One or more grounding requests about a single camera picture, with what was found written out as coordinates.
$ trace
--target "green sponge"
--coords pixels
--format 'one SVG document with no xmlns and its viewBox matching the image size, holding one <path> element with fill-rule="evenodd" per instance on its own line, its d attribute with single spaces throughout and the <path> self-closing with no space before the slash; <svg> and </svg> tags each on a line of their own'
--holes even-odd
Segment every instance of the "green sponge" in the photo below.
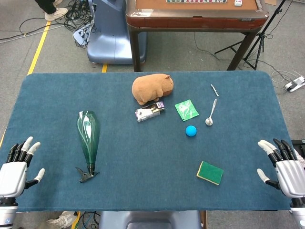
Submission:
<svg viewBox="0 0 305 229">
<path fill-rule="evenodd" d="M 197 176 L 201 179 L 210 181 L 213 184 L 219 185 L 223 173 L 224 171 L 221 168 L 217 168 L 203 161 L 200 164 Z"/>
</svg>

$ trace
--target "floor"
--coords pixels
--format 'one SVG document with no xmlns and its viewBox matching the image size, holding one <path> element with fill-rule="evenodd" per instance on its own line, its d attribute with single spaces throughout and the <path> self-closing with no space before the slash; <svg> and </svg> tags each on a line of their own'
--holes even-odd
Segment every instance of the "floor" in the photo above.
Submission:
<svg viewBox="0 0 305 229">
<path fill-rule="evenodd" d="M 271 28 L 273 28 L 286 11 L 291 2 L 283 6 Z M 275 6 L 268 5 L 270 13 Z M 265 52 L 260 60 L 265 61 L 277 70 L 297 71 L 305 74 L 305 4 L 292 2 L 287 14 L 273 32 L 271 40 L 265 40 Z M 43 13 L 33 0 L 1 0 L 0 1 L 0 38 L 18 34 L 20 24 L 29 18 L 43 17 Z M 31 20 L 23 25 L 22 31 L 31 31 L 44 26 L 44 19 Z M 215 52 L 243 38 L 234 33 L 196 33 L 196 41 L 201 49 Z M 41 33 L 11 42 L 1 43 L 0 40 L 0 136 L 8 124 L 10 114 L 22 80 L 27 75 L 36 49 L 41 39 Z M 170 53 L 172 59 L 165 58 L 164 53 Z M 221 59 L 231 59 L 230 50 L 218 54 Z M 194 33 L 148 34 L 148 52 L 143 71 L 217 71 L 226 70 L 230 61 L 218 61 L 211 55 L 198 50 L 194 43 Z M 239 66 L 243 70 L 251 69 Z M 258 69 L 271 74 L 274 70 L 260 62 Z M 86 51 L 76 47 L 71 32 L 64 27 L 50 30 L 35 65 L 35 73 L 73 73 L 101 72 L 102 65 L 89 62 Z M 132 72 L 131 65 L 108 65 L 108 72 Z M 284 83 L 275 83 L 283 87 Z M 284 91 L 275 88 L 282 108 L 285 122 L 291 139 L 305 138 L 305 90 L 299 89 L 293 93 L 281 94 Z M 58 212 L 20 213 L 17 216 L 15 229 L 23 226 L 32 229 L 39 222 L 57 217 Z M 289 212 L 262 211 L 210 211 L 208 212 L 208 227 L 213 229 L 258 229 L 258 228 L 297 228 Z"/>
</svg>

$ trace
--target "brown table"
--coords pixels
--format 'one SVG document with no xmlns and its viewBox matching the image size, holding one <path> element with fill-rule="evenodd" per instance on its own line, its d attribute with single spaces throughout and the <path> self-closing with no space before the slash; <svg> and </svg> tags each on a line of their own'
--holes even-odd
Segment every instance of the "brown table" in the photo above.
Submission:
<svg viewBox="0 0 305 229">
<path fill-rule="evenodd" d="M 227 70 L 235 70 L 269 17 L 264 0 L 226 3 L 166 3 L 165 0 L 127 0 L 126 21 L 135 72 L 140 72 L 138 33 L 143 31 L 241 32 L 245 35 Z"/>
</svg>

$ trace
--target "brown plush toy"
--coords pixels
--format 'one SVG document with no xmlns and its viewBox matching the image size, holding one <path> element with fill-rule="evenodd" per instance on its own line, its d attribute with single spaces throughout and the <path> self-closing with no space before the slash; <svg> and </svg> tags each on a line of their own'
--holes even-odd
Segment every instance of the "brown plush toy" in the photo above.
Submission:
<svg viewBox="0 0 305 229">
<path fill-rule="evenodd" d="M 166 74 L 152 74 L 138 77 L 132 84 L 132 94 L 140 105 L 148 101 L 158 101 L 173 90 L 173 80 Z"/>
</svg>

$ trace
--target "robot finger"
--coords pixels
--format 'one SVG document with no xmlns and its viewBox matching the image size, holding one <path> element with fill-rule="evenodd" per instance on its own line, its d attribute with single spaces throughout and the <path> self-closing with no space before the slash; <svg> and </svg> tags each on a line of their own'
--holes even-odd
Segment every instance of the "robot finger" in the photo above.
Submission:
<svg viewBox="0 0 305 229">
<path fill-rule="evenodd" d="M 30 148 L 30 144 L 33 140 L 33 137 L 29 137 L 25 143 L 23 144 L 23 147 L 21 148 L 21 152 L 20 152 L 20 155 L 18 157 L 18 161 L 24 161 L 25 159 L 25 156 Z"/>
<path fill-rule="evenodd" d="M 272 145 L 271 143 L 269 143 L 265 140 L 260 140 L 257 144 L 267 153 L 267 155 L 270 158 L 274 167 L 278 161 L 283 160 L 283 158 L 279 154 L 277 148 L 274 145 Z"/>
<path fill-rule="evenodd" d="M 15 144 L 9 151 L 8 157 L 6 159 L 6 163 L 12 162 L 14 155 L 15 155 L 15 150 L 17 149 L 18 144 Z"/>
<path fill-rule="evenodd" d="M 40 146 L 40 142 L 36 142 L 34 145 L 32 145 L 32 147 L 28 150 L 25 158 L 24 158 L 24 162 L 27 163 L 27 167 L 30 166 L 31 160 L 34 156 L 35 151 L 39 148 Z"/>
<path fill-rule="evenodd" d="M 284 148 L 283 144 L 277 140 L 276 138 L 273 139 L 274 143 L 277 145 L 277 147 L 280 149 L 281 155 L 284 160 L 290 160 L 290 156 L 287 154 L 286 149 Z"/>
<path fill-rule="evenodd" d="M 33 180 L 30 180 L 25 184 L 24 189 L 28 189 L 28 188 L 32 187 L 33 185 L 38 184 L 41 181 L 41 179 L 43 178 L 44 172 L 45 172 L 45 169 L 42 168 L 39 171 L 38 175 Z"/>
<path fill-rule="evenodd" d="M 291 148 L 290 145 L 285 140 L 282 140 L 281 142 L 284 145 L 284 147 L 286 148 L 286 151 L 287 151 L 290 159 L 297 161 L 297 157 L 295 155 L 293 148 Z"/>
<path fill-rule="evenodd" d="M 263 170 L 261 170 L 260 168 L 258 168 L 256 171 L 257 171 L 257 173 L 258 173 L 260 179 L 261 179 L 265 184 L 268 184 L 268 185 L 270 185 L 270 186 L 272 186 L 272 187 L 274 187 L 274 188 L 276 188 L 276 189 L 280 189 L 280 186 L 279 186 L 278 182 L 277 182 L 277 181 L 274 181 L 274 180 L 270 180 L 270 178 L 267 177 L 267 176 L 265 175 L 265 173 L 263 172 Z"/>
<path fill-rule="evenodd" d="M 25 142 L 22 142 L 17 148 L 16 148 L 16 151 L 15 151 L 15 155 L 14 155 L 14 158 L 13 158 L 13 162 L 16 162 L 18 161 L 18 157 L 19 157 L 19 154 L 21 152 L 21 148 L 23 147 L 23 144 Z"/>
</svg>

